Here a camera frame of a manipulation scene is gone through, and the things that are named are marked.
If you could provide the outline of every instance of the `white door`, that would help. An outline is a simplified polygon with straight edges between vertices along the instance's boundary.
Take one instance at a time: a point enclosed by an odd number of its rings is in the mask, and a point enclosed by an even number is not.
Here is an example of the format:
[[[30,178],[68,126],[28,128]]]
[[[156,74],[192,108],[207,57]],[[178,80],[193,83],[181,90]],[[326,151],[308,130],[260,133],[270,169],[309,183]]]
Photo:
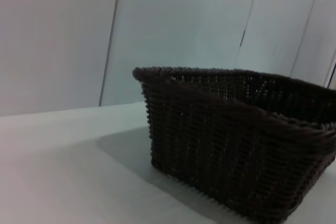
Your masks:
[[[253,0],[118,0],[102,105],[142,100],[135,67],[234,68]]]

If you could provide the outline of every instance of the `basket rim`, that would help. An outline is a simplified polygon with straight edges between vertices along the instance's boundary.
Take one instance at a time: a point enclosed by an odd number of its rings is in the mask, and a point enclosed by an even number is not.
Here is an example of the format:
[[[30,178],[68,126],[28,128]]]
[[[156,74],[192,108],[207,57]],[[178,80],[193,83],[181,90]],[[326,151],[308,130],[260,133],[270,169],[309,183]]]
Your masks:
[[[305,85],[311,88],[327,92],[336,96],[336,91],[323,88],[321,86],[304,82],[298,79],[281,76],[278,74],[259,73],[250,70],[226,70],[226,69],[201,69],[201,68],[171,68],[171,67],[150,67],[135,68],[133,76],[140,82],[155,82],[156,84],[174,86],[186,92],[194,92],[201,97],[203,101],[208,102],[208,106],[215,106],[217,111],[225,109],[226,116],[241,120],[247,124],[258,127],[260,130],[277,134],[280,137],[290,138],[298,143],[311,145],[325,144],[328,145],[328,153],[335,152],[336,148],[336,129],[335,127],[326,126],[327,124],[310,123],[295,118],[289,118],[284,115],[277,115],[256,106],[248,105],[240,101],[224,100],[221,96],[213,93],[206,93],[200,88],[191,87],[186,83],[175,81],[170,78],[175,74],[206,74],[208,76],[218,74],[252,74],[269,78],[277,78],[285,81],[295,82],[299,85]]]

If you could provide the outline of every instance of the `white wall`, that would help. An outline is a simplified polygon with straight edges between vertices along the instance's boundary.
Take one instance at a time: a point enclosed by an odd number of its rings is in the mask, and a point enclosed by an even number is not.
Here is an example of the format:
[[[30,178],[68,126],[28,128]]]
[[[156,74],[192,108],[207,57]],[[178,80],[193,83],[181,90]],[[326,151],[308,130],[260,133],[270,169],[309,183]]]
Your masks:
[[[119,0],[103,105],[142,100],[135,67],[234,68],[252,0]]]
[[[98,106],[115,0],[0,0],[0,115]]]
[[[236,68],[290,76],[314,0],[254,0]]]

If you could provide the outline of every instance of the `woven texture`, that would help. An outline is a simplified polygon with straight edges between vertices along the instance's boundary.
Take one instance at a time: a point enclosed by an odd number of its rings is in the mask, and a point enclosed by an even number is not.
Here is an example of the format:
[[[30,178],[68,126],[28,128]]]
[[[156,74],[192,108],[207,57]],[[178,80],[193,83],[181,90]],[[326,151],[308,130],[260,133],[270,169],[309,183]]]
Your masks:
[[[253,220],[285,220],[336,155],[336,92],[243,70],[136,68],[152,164]]]

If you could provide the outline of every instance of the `white table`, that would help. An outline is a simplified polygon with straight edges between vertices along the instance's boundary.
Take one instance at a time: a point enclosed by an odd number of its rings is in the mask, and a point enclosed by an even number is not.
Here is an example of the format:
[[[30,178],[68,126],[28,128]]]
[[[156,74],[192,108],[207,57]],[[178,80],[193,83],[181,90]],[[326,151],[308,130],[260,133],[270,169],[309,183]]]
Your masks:
[[[0,118],[0,223],[249,223],[150,164],[144,103]],[[286,223],[336,223],[336,166]]]

